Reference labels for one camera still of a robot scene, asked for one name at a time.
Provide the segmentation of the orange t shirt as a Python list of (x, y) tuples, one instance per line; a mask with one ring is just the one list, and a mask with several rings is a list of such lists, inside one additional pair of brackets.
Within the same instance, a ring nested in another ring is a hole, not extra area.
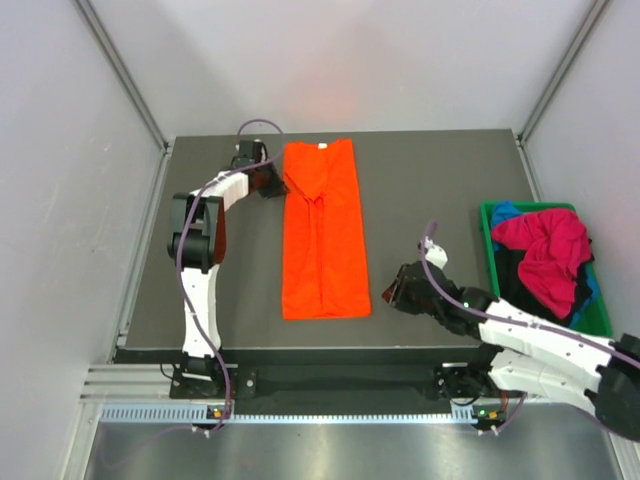
[(290, 143), (281, 308), (289, 322), (364, 318), (371, 295), (354, 145)]

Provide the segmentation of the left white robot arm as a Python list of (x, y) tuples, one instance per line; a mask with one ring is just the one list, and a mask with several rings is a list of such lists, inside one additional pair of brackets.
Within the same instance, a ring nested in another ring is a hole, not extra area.
[(180, 375), (209, 397), (220, 394), (227, 382), (216, 318), (216, 283), (227, 249), (226, 213), (253, 193), (270, 199), (287, 190), (265, 143), (240, 140), (228, 168), (171, 200), (167, 253), (176, 267), (185, 318)]

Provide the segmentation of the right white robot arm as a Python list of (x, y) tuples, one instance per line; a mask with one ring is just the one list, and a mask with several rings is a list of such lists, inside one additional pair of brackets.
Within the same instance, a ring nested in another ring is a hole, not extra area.
[(639, 339), (593, 336), (527, 313), (477, 287), (458, 287), (428, 261), (400, 267), (383, 300), (428, 315), (451, 333), (493, 348), (467, 370), (469, 388), (487, 396), (518, 391), (571, 405), (609, 431), (639, 439)]

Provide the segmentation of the black t shirt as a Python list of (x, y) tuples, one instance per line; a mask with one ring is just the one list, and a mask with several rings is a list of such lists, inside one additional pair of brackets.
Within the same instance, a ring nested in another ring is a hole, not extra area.
[(518, 266), (524, 259), (525, 252), (509, 250), (500, 245), (497, 245), (496, 248), (494, 261), (500, 296), (528, 313), (565, 327), (574, 327), (583, 316), (584, 311), (600, 294), (599, 285), (591, 271), (591, 263), (583, 263), (578, 269), (575, 301), (572, 304), (570, 313), (563, 318), (558, 317), (538, 301), (519, 279)]

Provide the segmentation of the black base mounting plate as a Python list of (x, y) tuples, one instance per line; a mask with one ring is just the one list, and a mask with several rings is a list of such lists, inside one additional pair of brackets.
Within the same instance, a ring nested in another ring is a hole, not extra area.
[(276, 394), (369, 392), (415, 394), (429, 400), (493, 396), (497, 389), (463, 366), (434, 364), (240, 365), (209, 376), (179, 371), (174, 399), (252, 401)]

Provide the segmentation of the blue t shirt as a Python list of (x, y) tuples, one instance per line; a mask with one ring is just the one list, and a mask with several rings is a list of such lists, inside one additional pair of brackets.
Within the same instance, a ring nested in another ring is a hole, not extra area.
[(522, 212), (511, 201), (502, 201), (496, 203), (491, 210), (489, 225), (491, 229), (498, 225), (519, 217)]

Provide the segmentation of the magenta t shirt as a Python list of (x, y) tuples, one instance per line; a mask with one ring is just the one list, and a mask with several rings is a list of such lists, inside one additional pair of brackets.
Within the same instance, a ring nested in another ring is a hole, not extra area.
[(490, 235), (496, 245), (525, 252), (518, 266), (521, 282), (558, 317), (568, 316), (578, 269), (593, 260), (586, 226), (577, 214), (566, 208), (524, 213)]

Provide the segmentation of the left aluminium frame post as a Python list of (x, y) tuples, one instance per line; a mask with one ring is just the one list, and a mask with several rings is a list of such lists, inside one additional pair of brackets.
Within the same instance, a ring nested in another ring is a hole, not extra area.
[(154, 144), (161, 152), (167, 152), (169, 149), (169, 141), (153, 117), (147, 102), (144, 100), (129, 68), (118, 51), (118, 48), (116, 47), (94, 5), (89, 0), (72, 0), (71, 3), (94, 38), (98, 48), (104, 55), (107, 64), (114, 73), (118, 83), (121, 85), (125, 96), (130, 101)]

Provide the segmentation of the aluminium frame post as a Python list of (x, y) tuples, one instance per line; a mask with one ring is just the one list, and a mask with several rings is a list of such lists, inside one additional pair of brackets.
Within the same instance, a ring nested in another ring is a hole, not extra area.
[(161, 152), (167, 152), (169, 149), (169, 141), (153, 117), (147, 102), (144, 100), (129, 68), (118, 51), (118, 48), (116, 47), (94, 5), (89, 0), (72, 0), (71, 3), (94, 38), (98, 48), (104, 55), (107, 64), (114, 73), (118, 83), (121, 85), (125, 96), (130, 101), (154, 144)]
[(571, 40), (564, 50), (548, 82), (539, 95), (536, 103), (528, 115), (521, 131), (515, 136), (518, 147), (523, 148), (533, 135), (542, 117), (551, 105), (559, 89), (567, 79), (571, 69), (578, 60), (590, 37), (606, 14), (611, 0), (591, 1), (589, 8), (579, 22)]

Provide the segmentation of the right aluminium frame post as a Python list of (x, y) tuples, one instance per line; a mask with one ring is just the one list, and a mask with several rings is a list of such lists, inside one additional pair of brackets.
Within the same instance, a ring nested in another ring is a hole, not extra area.
[(528, 115), (521, 131), (515, 136), (518, 147), (523, 148), (533, 135), (542, 117), (551, 105), (559, 89), (567, 79), (571, 69), (578, 60), (590, 37), (606, 14), (611, 0), (591, 1), (589, 8), (579, 22), (571, 40), (564, 50), (548, 82), (539, 95), (536, 103)]

